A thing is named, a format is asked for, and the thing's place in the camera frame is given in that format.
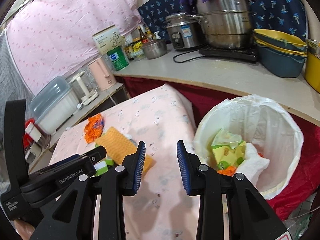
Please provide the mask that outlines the orange waffle sponge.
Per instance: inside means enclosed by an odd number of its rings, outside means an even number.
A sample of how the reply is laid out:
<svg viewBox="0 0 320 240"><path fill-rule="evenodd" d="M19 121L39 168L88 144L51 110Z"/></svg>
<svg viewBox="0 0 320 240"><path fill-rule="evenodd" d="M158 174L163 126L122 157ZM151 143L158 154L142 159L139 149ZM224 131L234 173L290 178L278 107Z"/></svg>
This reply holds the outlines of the orange waffle sponge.
<svg viewBox="0 0 320 240"><path fill-rule="evenodd" d="M95 140L95 143L103 146L107 156L118 165L122 164L127 155L137 151L137 146L114 127L110 127L105 134Z"/></svg>

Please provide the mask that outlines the green wasabi box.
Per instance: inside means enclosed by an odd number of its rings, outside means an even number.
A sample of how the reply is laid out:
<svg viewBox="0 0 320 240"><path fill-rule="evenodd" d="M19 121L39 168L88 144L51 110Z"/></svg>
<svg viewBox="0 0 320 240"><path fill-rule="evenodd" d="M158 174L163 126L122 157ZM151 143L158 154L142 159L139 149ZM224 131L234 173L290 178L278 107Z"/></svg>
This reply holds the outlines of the green wasabi box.
<svg viewBox="0 0 320 240"><path fill-rule="evenodd" d="M98 163L94 163L94 167L96 169L95 177L102 175L103 173L106 173L108 170L110 170L114 166L114 160L108 156L108 152L106 151L106 158L101 160Z"/></svg>

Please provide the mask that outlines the stacked teal yellow basins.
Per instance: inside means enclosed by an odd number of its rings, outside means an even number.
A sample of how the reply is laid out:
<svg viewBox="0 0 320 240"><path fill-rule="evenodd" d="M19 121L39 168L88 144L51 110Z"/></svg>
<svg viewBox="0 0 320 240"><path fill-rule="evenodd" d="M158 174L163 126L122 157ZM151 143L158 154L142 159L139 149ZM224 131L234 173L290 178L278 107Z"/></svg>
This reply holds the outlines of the stacked teal yellow basins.
<svg viewBox="0 0 320 240"><path fill-rule="evenodd" d="M307 58L307 44L300 38L276 30L254 29L254 42L261 64L282 78L298 77Z"/></svg>

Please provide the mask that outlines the black induction cooktop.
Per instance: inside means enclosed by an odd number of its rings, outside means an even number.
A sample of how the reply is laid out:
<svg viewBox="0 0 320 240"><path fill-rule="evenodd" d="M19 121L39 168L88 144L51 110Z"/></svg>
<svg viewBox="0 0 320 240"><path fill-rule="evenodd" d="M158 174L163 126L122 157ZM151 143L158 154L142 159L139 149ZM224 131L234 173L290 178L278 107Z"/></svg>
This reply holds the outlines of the black induction cooktop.
<svg viewBox="0 0 320 240"><path fill-rule="evenodd" d="M258 52L254 47L242 49L222 49L214 47L206 47L199 50L199 53L206 57L216 57L222 59L230 59L256 63L258 60Z"/></svg>

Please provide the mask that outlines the large steel steamer pot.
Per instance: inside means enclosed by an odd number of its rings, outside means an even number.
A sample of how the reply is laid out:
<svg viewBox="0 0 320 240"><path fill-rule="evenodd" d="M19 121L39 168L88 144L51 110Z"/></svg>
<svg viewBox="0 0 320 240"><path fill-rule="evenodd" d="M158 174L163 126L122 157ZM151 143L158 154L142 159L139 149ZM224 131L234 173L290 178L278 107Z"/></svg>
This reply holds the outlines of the large steel steamer pot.
<svg viewBox="0 0 320 240"><path fill-rule="evenodd" d="M207 42L215 48L241 49L251 42L253 0L193 0Z"/></svg>

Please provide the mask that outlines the white dish box grey lid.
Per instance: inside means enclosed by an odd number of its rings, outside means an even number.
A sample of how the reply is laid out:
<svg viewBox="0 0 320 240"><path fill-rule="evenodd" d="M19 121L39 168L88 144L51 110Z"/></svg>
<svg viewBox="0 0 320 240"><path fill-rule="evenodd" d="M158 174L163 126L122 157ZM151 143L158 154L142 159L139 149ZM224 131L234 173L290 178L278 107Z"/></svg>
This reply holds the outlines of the white dish box grey lid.
<svg viewBox="0 0 320 240"><path fill-rule="evenodd" d="M35 124L46 134L56 130L77 111L79 99L75 91L61 77L55 77L31 101Z"/></svg>

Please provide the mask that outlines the pink patterned tablecloth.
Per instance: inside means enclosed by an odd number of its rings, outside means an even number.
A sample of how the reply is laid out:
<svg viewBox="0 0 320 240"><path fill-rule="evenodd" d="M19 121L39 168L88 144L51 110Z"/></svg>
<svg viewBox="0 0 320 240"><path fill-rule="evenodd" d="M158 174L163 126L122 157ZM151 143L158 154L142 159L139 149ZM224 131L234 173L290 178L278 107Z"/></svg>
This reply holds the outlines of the pink patterned tablecloth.
<svg viewBox="0 0 320 240"><path fill-rule="evenodd" d="M152 166L143 174L134 197L125 197L128 239L194 239L199 197L189 197L182 184L176 145L193 152L195 121L191 103L163 85L102 112L105 129L114 127L135 142L143 141Z"/></svg>

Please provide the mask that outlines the orange plastic bag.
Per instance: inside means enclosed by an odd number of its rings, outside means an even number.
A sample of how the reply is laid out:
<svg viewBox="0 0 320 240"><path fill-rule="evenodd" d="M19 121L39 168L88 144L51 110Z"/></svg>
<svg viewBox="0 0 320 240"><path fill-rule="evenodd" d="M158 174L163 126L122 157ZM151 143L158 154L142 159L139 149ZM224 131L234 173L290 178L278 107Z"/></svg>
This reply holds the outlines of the orange plastic bag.
<svg viewBox="0 0 320 240"><path fill-rule="evenodd" d="M222 159L219 161L217 168L220 174L227 176L233 176L236 174L236 169L244 161L245 154L234 154L229 153L229 155L223 155Z"/></svg>

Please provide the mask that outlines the silver rice cooker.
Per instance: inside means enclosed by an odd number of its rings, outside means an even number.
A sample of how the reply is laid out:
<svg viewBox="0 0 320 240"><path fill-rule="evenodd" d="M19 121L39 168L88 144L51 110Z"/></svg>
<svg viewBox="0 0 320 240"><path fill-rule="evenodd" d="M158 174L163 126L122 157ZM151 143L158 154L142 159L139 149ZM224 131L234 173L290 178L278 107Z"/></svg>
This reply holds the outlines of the silver rice cooker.
<svg viewBox="0 0 320 240"><path fill-rule="evenodd" d="M180 12L165 18L165 28L176 51L198 49L204 44L201 16Z"/></svg>

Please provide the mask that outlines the dark sauce bottle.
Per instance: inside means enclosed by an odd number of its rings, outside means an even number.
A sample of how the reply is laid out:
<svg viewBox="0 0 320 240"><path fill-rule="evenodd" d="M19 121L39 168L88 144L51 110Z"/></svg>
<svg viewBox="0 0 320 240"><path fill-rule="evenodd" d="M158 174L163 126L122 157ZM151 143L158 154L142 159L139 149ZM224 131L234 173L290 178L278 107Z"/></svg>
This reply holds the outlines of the dark sauce bottle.
<svg viewBox="0 0 320 240"><path fill-rule="evenodd" d="M141 42L142 42L142 43L148 42L148 38L147 38L147 36L144 34L144 32L142 31L141 27L138 26L137 29L138 29L138 31L139 31L139 36L140 36Z"/></svg>

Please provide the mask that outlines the white paper towel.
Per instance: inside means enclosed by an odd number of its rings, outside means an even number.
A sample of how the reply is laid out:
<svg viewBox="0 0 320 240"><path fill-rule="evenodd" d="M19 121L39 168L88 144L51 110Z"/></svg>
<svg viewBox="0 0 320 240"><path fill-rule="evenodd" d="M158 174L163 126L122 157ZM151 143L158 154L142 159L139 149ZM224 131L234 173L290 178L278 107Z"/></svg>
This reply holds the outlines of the white paper towel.
<svg viewBox="0 0 320 240"><path fill-rule="evenodd" d="M236 173L242 173L254 186L257 185L259 176L268 168L269 159L261 157L255 146L247 142L244 161L236 169Z"/></svg>

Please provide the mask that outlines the trash bin with white liner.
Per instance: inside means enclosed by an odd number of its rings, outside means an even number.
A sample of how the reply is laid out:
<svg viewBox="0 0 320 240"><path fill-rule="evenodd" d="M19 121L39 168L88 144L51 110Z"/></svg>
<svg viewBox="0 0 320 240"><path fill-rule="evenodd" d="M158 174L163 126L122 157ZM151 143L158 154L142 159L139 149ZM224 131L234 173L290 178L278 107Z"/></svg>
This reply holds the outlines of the trash bin with white liner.
<svg viewBox="0 0 320 240"><path fill-rule="evenodd" d="M304 135L281 105L248 95L214 106L201 120L193 140L195 153L212 167L216 162L210 146L221 129L242 136L270 160L256 185L265 199L274 198L287 187L300 160Z"/></svg>

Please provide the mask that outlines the small steel pot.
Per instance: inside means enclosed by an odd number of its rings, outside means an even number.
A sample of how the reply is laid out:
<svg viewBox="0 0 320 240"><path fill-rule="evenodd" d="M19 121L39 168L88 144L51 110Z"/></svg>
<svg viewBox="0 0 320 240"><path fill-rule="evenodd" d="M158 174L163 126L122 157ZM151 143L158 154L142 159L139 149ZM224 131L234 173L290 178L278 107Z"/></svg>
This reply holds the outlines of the small steel pot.
<svg viewBox="0 0 320 240"><path fill-rule="evenodd" d="M159 58L168 51L165 40L152 40L142 45L142 50L148 60Z"/></svg>

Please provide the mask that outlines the small orange wrapper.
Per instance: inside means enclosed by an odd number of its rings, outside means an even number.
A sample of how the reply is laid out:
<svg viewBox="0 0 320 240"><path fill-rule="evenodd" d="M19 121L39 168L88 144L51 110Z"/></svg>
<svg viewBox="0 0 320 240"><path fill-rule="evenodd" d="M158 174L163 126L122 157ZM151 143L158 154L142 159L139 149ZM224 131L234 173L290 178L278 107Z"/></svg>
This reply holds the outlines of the small orange wrapper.
<svg viewBox="0 0 320 240"><path fill-rule="evenodd" d="M84 139L87 144L95 142L103 132L104 128L104 119L103 116L99 113L90 118L88 118L88 123L84 127Z"/></svg>

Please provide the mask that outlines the yellow green snack bag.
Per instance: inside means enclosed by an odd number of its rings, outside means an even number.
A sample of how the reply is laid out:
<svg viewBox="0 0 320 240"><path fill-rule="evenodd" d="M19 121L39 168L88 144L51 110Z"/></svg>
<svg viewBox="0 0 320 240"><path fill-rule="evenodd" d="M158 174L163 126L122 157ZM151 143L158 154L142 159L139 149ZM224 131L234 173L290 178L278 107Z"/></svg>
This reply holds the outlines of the yellow green snack bag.
<svg viewBox="0 0 320 240"><path fill-rule="evenodd" d="M211 150L218 170L229 167L238 168L244 161L246 142L242 136L225 129L218 131L211 144Z"/></svg>

